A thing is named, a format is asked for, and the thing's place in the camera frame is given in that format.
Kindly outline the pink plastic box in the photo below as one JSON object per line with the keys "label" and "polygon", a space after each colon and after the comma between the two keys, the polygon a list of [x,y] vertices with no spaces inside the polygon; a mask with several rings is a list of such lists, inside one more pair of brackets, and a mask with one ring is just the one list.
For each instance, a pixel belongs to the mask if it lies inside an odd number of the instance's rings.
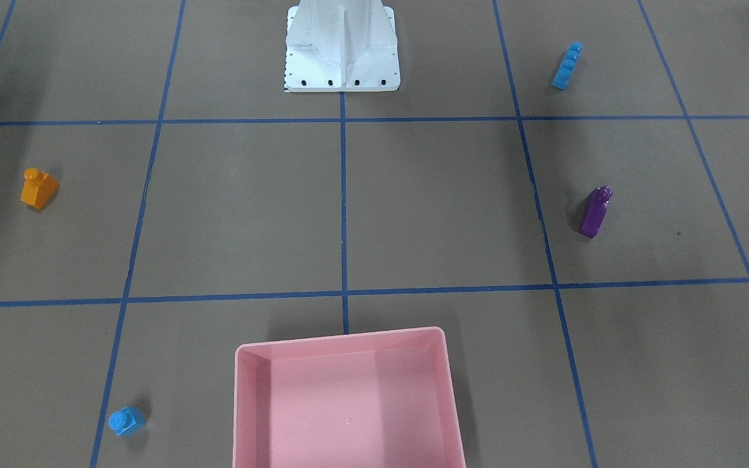
{"label": "pink plastic box", "polygon": [[235,467],[464,467],[436,326],[242,344]]}

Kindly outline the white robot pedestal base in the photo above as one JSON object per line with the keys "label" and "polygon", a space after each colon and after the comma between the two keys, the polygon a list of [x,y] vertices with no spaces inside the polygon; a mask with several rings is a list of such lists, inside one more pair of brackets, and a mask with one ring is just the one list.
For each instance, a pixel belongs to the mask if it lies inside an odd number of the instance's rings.
{"label": "white robot pedestal base", "polygon": [[300,1],[286,20],[286,92],[393,92],[401,86],[395,12],[383,2]]}

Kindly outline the orange toy block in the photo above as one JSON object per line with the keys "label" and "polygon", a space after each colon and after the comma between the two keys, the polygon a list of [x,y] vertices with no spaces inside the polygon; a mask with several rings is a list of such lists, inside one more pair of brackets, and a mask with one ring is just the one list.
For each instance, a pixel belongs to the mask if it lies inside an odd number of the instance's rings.
{"label": "orange toy block", "polygon": [[29,207],[41,211],[60,187],[59,181],[38,168],[28,168],[23,173],[24,183],[20,199]]}

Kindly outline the purple toy block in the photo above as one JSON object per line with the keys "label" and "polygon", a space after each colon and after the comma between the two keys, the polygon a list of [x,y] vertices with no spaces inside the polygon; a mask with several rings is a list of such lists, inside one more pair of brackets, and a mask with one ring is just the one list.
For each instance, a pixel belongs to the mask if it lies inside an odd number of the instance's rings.
{"label": "purple toy block", "polygon": [[594,238],[601,229],[607,214],[613,190],[609,186],[597,187],[586,196],[585,208],[577,232],[586,238]]}

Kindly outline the small blue toy block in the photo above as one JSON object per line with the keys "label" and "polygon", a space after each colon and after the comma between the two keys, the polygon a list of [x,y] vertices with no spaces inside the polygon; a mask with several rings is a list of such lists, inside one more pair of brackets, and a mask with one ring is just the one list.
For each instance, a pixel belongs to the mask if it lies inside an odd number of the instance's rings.
{"label": "small blue toy block", "polygon": [[125,406],[109,415],[107,424],[118,437],[131,437],[148,423],[137,407]]}

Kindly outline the long blue toy block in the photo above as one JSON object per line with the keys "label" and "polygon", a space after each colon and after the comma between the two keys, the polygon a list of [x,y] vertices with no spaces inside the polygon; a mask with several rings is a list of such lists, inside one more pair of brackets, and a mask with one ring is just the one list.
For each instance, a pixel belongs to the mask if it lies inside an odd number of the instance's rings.
{"label": "long blue toy block", "polygon": [[573,77],[573,73],[576,68],[577,62],[580,59],[582,50],[583,44],[581,44],[580,42],[572,42],[568,46],[567,50],[564,53],[564,56],[562,57],[562,60],[559,62],[558,69],[556,71],[556,74],[554,74],[554,78],[551,82],[551,86],[553,88],[559,90],[567,89],[568,85],[570,85],[570,80]]}

